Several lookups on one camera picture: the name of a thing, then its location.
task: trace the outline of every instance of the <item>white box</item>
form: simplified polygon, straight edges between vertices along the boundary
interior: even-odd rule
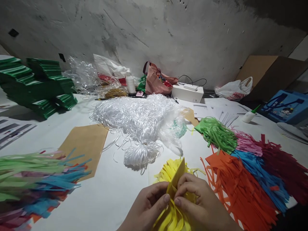
[[[172,96],[178,99],[186,100],[193,103],[200,103],[203,96],[203,87],[198,87],[196,91],[184,88],[183,85],[175,84],[172,89]]]

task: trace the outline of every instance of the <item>pink bag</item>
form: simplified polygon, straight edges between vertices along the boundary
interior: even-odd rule
[[[145,93],[151,95],[155,94],[162,94],[162,95],[170,95],[173,87],[167,87],[163,82],[159,79],[161,76],[163,79],[168,80],[170,84],[174,85],[179,80],[174,77],[169,77],[161,73],[160,69],[154,63],[146,62],[143,68],[143,73],[147,68],[147,64],[149,63],[148,75],[145,84]]]

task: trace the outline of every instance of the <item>glue bottle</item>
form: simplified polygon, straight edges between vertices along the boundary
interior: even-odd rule
[[[243,118],[242,118],[242,121],[245,122],[245,123],[249,123],[252,121],[252,119],[254,118],[254,116],[256,115],[257,113],[257,109],[261,106],[261,104],[259,106],[257,106],[254,110],[250,111],[250,112],[247,112]]]
[[[136,93],[135,82],[134,78],[131,75],[126,77],[126,84],[128,88],[128,93],[135,94]]]

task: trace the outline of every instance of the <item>white tablecloth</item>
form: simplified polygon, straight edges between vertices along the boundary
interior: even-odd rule
[[[17,139],[7,147],[0,150],[0,156],[12,154],[25,154],[45,148],[58,148],[69,132],[75,126],[85,126],[91,124],[89,119],[90,111],[94,108],[95,97],[82,100],[81,95],[75,95],[78,104],[69,112],[54,114],[43,122],[38,122],[38,126]],[[223,105],[224,99],[205,99],[206,102]],[[193,107],[193,103],[179,100],[179,103]],[[31,117],[33,114],[23,107],[12,110],[14,115],[20,111],[26,112],[21,117]],[[303,166],[308,167],[307,146],[288,139],[280,135],[276,130],[276,124],[264,117],[255,117],[254,124],[247,124],[236,119],[232,125],[237,125],[239,130],[250,133],[259,140],[261,134],[266,135],[275,143],[281,143],[282,149],[294,155]],[[112,142],[117,134],[108,133],[105,146]],[[206,158],[212,154],[207,142],[197,132],[187,131],[181,138],[183,154],[188,167],[204,169],[200,157]],[[152,184],[154,174],[159,173],[163,164],[168,159],[177,159],[177,155],[166,147],[161,148],[160,156],[141,175],[140,171],[134,171],[123,164],[124,151],[118,150],[116,145],[102,153],[98,163],[95,177],[82,181],[81,187],[76,189],[61,205],[55,209],[49,218],[41,219],[33,225],[33,231],[54,231],[54,230],[116,230],[125,219],[131,205],[133,204],[139,191]],[[288,207],[296,204],[291,199]]]

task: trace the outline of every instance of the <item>yellow paper fringe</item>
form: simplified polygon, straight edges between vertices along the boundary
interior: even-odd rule
[[[157,178],[154,183],[162,181],[170,182],[167,188],[167,193],[170,195],[171,200],[168,207],[164,209],[161,215],[157,218],[153,226],[153,230],[158,230],[158,231],[165,231],[165,230],[181,231],[182,229],[186,231],[192,230],[186,215],[182,211],[180,211],[179,208],[176,207],[173,198],[177,191],[177,183],[180,177],[184,173],[193,174],[196,170],[202,172],[205,175],[205,172],[201,171],[198,168],[189,169],[187,167],[187,163],[185,163],[185,158],[183,158],[183,160],[176,159],[174,161],[170,159],[167,161],[166,164],[164,164],[160,173],[154,175],[154,177]],[[195,203],[197,199],[195,194],[192,193],[186,193],[184,197],[193,203]]]

